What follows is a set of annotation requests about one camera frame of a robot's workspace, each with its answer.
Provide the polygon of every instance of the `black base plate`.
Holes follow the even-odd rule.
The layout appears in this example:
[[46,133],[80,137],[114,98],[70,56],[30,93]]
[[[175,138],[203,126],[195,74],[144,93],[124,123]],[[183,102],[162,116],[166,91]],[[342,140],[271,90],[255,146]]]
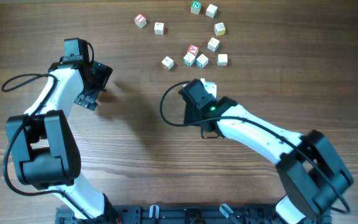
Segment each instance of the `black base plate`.
[[[231,207],[231,209],[233,215],[242,224],[284,224],[285,222],[274,215],[274,207],[275,204],[252,204],[245,207]],[[122,224],[233,224],[232,220],[223,216],[219,207],[160,207],[158,219],[149,218],[150,207],[115,205],[114,209],[120,214]],[[58,208],[55,224],[77,224],[73,216],[74,213],[70,208]],[[328,211],[319,222],[306,219],[301,224],[330,224],[331,222]]]

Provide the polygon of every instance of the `white cube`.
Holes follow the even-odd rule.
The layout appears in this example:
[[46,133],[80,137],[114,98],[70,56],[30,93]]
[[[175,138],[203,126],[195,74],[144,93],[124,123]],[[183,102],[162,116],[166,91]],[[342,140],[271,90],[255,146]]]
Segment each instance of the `white cube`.
[[208,42],[208,49],[215,52],[219,47],[219,43],[220,43],[219,40],[212,37],[211,40]]
[[143,28],[143,26],[145,26],[147,23],[146,17],[144,17],[142,14],[139,14],[135,17],[135,24],[140,27]]
[[204,68],[206,64],[208,64],[208,57],[205,57],[205,55],[202,54],[197,58],[196,63],[200,68]]
[[194,56],[192,53],[187,52],[186,56],[183,58],[185,61],[185,65],[192,66],[194,61],[196,60],[196,56]]
[[199,47],[195,46],[195,45],[190,45],[189,49],[187,50],[187,52],[193,54],[194,56],[197,56],[198,54],[198,49]]
[[154,33],[164,35],[164,23],[156,22],[154,25]]
[[205,14],[211,18],[214,18],[217,12],[218,12],[218,7],[209,4]]
[[193,3],[191,3],[190,12],[194,14],[199,14],[200,10],[201,10],[201,2],[193,1]]
[[218,65],[227,65],[227,54],[218,54]]
[[215,35],[217,35],[217,36],[223,35],[226,31],[226,28],[225,28],[223,22],[215,24],[214,31],[215,31]]
[[170,70],[173,67],[173,60],[168,56],[166,56],[161,63],[162,63],[162,67],[167,70]]

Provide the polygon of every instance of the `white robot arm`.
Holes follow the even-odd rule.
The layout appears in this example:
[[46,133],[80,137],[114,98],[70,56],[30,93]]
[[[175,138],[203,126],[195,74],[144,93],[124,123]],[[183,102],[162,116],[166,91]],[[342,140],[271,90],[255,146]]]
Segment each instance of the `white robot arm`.
[[[179,94],[186,102],[185,120],[184,125],[178,125],[165,119],[162,103],[168,91],[183,83],[186,85]],[[160,104],[166,123],[214,131],[218,136],[243,143],[276,165],[287,192],[275,207],[283,221],[295,224],[306,217],[318,220],[337,199],[350,210],[341,194],[352,185],[353,178],[323,134],[312,131],[304,136],[287,131],[254,116],[225,96],[217,101],[216,84],[204,79],[173,87],[165,92]],[[304,161],[313,165],[309,172],[302,165]]]
[[[10,117],[6,124],[9,140],[14,142],[12,157],[20,182],[45,192],[64,192],[64,197],[53,194],[79,220],[103,216],[109,205],[107,198],[80,172],[80,154],[67,124],[74,103],[95,109],[95,99],[112,72],[111,68],[89,60],[88,45],[81,39],[65,40],[65,56],[49,68],[48,82],[40,96],[24,115]],[[34,114],[32,121],[26,121],[29,114]],[[24,122],[27,122],[25,130],[12,139]],[[45,137],[50,147],[38,150],[42,153],[30,148],[30,143]]]

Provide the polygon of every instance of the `wooden table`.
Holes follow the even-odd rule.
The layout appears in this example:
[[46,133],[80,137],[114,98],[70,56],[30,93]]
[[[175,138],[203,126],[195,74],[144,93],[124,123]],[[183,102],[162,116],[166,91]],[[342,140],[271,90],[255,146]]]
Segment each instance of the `wooden table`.
[[[83,173],[113,204],[275,203],[285,193],[273,164],[253,150],[161,120],[164,91],[203,77],[218,84],[219,96],[273,124],[327,135],[355,179],[345,194],[352,213],[335,213],[334,223],[358,223],[358,1],[202,1],[201,15],[179,0],[43,2],[0,4],[0,223],[52,223],[62,205],[52,195],[16,195],[2,180],[5,122],[34,102],[45,80],[10,93],[1,85],[45,73],[72,37],[91,42],[95,59],[114,69],[96,111],[74,106],[68,120]],[[209,3],[218,6],[215,19],[204,14]],[[143,29],[134,24],[138,13],[148,20]],[[154,22],[165,23],[165,35],[154,34]],[[227,31],[212,52],[218,22]],[[206,68],[183,64],[190,44],[209,58]],[[217,66],[217,54],[228,54],[227,67]],[[175,61],[172,71],[161,67],[165,56]],[[170,93],[167,118],[181,122],[183,111]]]

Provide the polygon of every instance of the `black cable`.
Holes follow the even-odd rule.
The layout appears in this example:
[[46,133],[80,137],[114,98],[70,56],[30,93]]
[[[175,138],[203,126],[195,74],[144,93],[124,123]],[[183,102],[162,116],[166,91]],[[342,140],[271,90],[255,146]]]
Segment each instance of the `black cable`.
[[93,62],[94,62],[94,52],[93,52],[93,47],[92,47],[92,44],[91,43],[89,43],[89,42],[87,42],[88,43],[88,45],[89,45],[89,47],[91,48],[91,50],[92,50],[92,60],[91,60],[91,62],[89,63],[91,66],[93,65]]
[[[27,81],[24,81],[12,88],[9,89],[5,89],[5,86],[10,83],[11,81],[17,79],[17,78],[21,78],[21,77],[31,77],[34,76],[34,78],[31,78]],[[38,195],[45,195],[45,194],[60,194],[63,198],[66,198],[78,211],[80,211],[87,219],[90,220],[90,222],[94,223],[94,221],[91,220],[91,217],[79,206],[77,205],[64,191],[61,190],[46,190],[43,192],[23,192],[17,188],[15,188],[11,182],[11,180],[9,179],[9,174],[7,171],[7,163],[8,163],[8,158],[9,155],[12,151],[12,147],[13,144],[15,143],[18,135],[20,134],[20,132],[30,123],[30,121],[32,120],[32,118],[34,118],[34,116],[45,106],[46,101],[50,98],[50,96],[52,95],[53,91],[56,89],[57,83],[58,83],[58,79],[56,76],[51,75],[51,74],[23,74],[23,75],[18,75],[15,76],[13,78],[8,79],[1,87],[1,90],[3,92],[9,92],[12,90],[16,90],[34,80],[37,80],[39,78],[43,78],[43,77],[52,77],[53,78],[53,83],[52,83],[52,87],[50,88],[50,90],[48,91],[48,93],[46,94],[45,98],[40,102],[40,104],[38,105],[38,107],[34,110],[34,112],[32,112],[26,120],[23,121],[23,123],[19,126],[19,128],[17,129],[17,131],[14,133],[13,137],[11,138],[11,140],[9,141],[9,144],[7,145],[6,148],[6,152],[5,152],[5,156],[4,156],[4,161],[3,161],[3,172],[4,172],[4,179],[6,182],[6,185],[15,193],[23,195],[23,196],[38,196]]]
[[296,147],[294,144],[292,144],[290,141],[288,141],[285,137],[275,133],[274,131],[270,130],[269,128],[266,128],[265,126],[256,123],[255,121],[250,121],[246,118],[241,118],[241,117],[237,117],[237,116],[220,116],[217,118],[208,118],[208,119],[204,119],[201,121],[196,121],[193,123],[188,123],[188,124],[175,124],[175,123],[171,123],[169,122],[167,119],[165,119],[163,113],[162,113],[162,104],[163,101],[166,97],[166,95],[168,94],[169,91],[171,91],[173,88],[175,88],[176,86],[179,85],[183,85],[183,84],[187,84],[190,81],[184,81],[184,82],[180,82],[177,83],[173,86],[171,86],[163,95],[160,101],[160,114],[162,119],[169,125],[175,126],[175,127],[186,127],[186,126],[195,126],[195,125],[199,125],[201,123],[205,123],[208,121],[217,121],[220,119],[236,119],[236,120],[240,120],[249,124],[252,124],[260,129],[263,129],[264,131],[268,132],[269,134],[271,134],[272,136],[275,136],[276,138],[278,138],[279,140],[281,140],[282,142],[284,142],[285,144],[289,145],[291,148],[293,148],[297,153],[299,153],[299,155],[301,155],[306,161],[308,161],[316,170],[317,172],[320,173],[320,175],[323,177],[323,179],[326,181],[326,183],[331,187],[331,189],[334,191],[334,193],[337,195],[337,197],[340,199],[340,201],[342,202],[342,204],[345,206],[346,211],[339,209],[339,208],[335,208],[335,207],[331,207],[331,210],[334,210],[336,212],[339,213],[343,213],[343,214],[348,214],[351,212],[351,208],[349,206],[349,204],[346,202],[345,198],[342,196],[341,193],[339,193],[338,189],[334,186],[334,184],[331,182],[331,180],[327,177],[327,175],[317,166],[317,164],[315,162],[313,162],[305,153],[303,153],[298,147]]

